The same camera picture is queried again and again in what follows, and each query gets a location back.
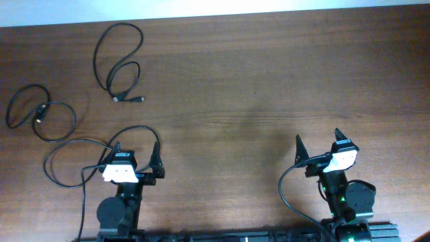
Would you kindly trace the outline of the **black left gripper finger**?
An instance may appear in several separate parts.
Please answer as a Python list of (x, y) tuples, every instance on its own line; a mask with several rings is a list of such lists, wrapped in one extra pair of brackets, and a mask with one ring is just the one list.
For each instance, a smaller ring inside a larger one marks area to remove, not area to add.
[(152, 169), (152, 173), (156, 178), (165, 177), (165, 168), (161, 161), (161, 145), (159, 141), (154, 143), (153, 152), (148, 165)]
[(109, 154), (101, 161), (101, 165), (109, 165), (112, 164), (112, 161), (115, 159), (115, 155), (121, 151), (121, 143), (117, 142)]

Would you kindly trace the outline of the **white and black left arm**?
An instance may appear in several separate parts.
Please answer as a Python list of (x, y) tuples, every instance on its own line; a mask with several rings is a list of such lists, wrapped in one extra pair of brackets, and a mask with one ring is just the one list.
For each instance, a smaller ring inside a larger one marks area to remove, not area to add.
[(139, 241), (138, 230), (142, 190), (154, 186), (165, 177), (161, 161), (161, 144), (154, 143), (148, 168), (150, 172), (138, 171), (134, 151), (121, 151), (120, 143), (102, 161), (102, 177), (117, 185), (116, 195), (104, 199), (97, 208), (100, 223), (97, 241)]

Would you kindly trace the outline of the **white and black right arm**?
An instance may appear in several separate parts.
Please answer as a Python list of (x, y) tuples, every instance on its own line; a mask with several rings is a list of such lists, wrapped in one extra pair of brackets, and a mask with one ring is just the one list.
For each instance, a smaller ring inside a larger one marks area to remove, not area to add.
[(345, 172), (355, 165), (359, 147), (338, 128), (331, 150), (310, 157), (300, 136), (296, 136), (294, 164), (306, 169), (306, 177), (318, 177), (332, 217), (321, 221), (337, 241), (371, 241), (368, 220), (373, 217), (376, 187), (360, 179), (348, 180)]

